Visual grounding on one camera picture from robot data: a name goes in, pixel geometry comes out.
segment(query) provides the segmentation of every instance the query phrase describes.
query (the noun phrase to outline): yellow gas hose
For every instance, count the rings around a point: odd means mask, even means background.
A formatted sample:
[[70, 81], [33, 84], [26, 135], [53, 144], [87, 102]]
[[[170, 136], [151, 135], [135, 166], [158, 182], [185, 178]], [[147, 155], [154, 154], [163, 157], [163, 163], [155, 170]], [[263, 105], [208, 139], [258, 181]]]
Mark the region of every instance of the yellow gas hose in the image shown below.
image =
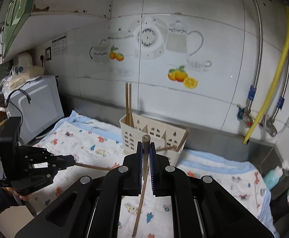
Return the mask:
[[277, 87], [277, 84], [279, 82], [279, 79], [280, 79], [280, 76], [281, 76], [281, 72], [282, 72], [282, 68], [283, 68], [283, 66], [285, 64], [285, 60], [286, 60], [286, 57], [287, 57], [287, 54], [288, 54], [288, 51], [289, 51], [289, 7], [287, 5], [285, 6], [285, 14], [286, 14], [286, 17], [287, 17], [287, 35], [286, 35], [286, 38], [285, 38], [285, 44], [284, 44], [284, 47], [283, 47], [283, 50], [282, 50], [282, 54], [281, 54], [281, 57], [280, 57], [280, 60], [279, 60], [279, 64], [277, 66], [273, 82], [270, 85], [270, 88], [269, 88], [268, 94], [266, 96], [266, 99], [264, 101], [264, 104], [261, 107], [258, 115], [256, 116], [253, 125], [250, 127], [250, 129], [248, 130], [246, 136], [244, 137], [244, 141], [243, 141], [244, 144], [247, 144], [252, 132], [254, 131], [254, 129], [256, 128], [257, 124], [259, 123], [259, 121], [263, 117], [265, 111], [267, 110], [267, 108], [268, 108], [268, 106], [270, 104], [270, 101], [271, 101], [271, 99], [272, 99], [272, 97], [274, 95], [274, 92], [275, 92], [275, 89]]

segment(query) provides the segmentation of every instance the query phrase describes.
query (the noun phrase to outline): soap bottle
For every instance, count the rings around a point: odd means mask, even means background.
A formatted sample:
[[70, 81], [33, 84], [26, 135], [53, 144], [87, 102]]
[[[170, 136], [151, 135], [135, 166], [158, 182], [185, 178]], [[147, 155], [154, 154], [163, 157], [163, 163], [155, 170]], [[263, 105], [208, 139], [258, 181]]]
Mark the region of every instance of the soap bottle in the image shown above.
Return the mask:
[[283, 175], [282, 169], [289, 171], [289, 163], [287, 160], [282, 162], [282, 168], [277, 166], [275, 169], [270, 170], [264, 177], [264, 182], [269, 190], [274, 188], [279, 182], [280, 177]]

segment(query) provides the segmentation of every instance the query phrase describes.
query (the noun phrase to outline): lemon slice decal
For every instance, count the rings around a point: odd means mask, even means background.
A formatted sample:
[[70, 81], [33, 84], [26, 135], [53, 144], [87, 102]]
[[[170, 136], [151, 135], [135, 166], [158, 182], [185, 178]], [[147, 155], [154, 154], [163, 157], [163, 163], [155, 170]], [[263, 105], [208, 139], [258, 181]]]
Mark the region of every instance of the lemon slice decal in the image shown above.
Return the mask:
[[183, 81], [183, 84], [187, 88], [196, 88], [198, 81], [195, 78], [186, 77]]

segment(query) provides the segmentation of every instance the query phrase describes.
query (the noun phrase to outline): human hand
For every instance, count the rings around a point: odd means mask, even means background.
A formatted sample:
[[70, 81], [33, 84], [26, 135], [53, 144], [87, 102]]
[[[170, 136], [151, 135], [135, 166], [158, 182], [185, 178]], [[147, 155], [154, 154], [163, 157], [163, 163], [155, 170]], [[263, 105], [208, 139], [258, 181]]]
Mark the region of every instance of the human hand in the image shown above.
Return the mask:
[[9, 193], [12, 193], [12, 194], [14, 194], [14, 195], [19, 196], [19, 198], [20, 198], [21, 200], [24, 200], [24, 201], [29, 201], [30, 198], [31, 198], [31, 194], [26, 195], [26, 196], [21, 196], [21, 195], [19, 195], [19, 194], [15, 191], [15, 189], [12, 188], [12, 187], [3, 187], [2, 189], [4, 189], [6, 192], [9, 192]]

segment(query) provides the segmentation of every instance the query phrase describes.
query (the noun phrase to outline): green cabinet door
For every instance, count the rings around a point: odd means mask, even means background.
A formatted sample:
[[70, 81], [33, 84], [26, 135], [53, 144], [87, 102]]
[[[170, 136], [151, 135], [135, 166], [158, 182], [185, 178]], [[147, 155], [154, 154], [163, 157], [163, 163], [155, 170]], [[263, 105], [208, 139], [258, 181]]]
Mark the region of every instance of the green cabinet door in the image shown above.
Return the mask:
[[31, 14], [34, 0], [12, 0], [4, 23], [3, 58], [8, 53], [16, 35]]

